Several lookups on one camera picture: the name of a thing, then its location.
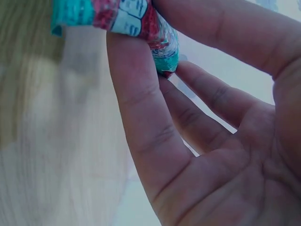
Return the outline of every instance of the colorful wrapper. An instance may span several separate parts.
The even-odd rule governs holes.
[[[177,68],[177,32],[151,0],[53,0],[52,33],[62,35],[62,26],[78,25],[142,38],[150,46],[158,73],[169,77]]]

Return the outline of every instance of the light wood grain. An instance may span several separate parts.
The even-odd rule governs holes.
[[[109,226],[127,144],[105,32],[50,35],[50,1],[0,1],[0,226]]]

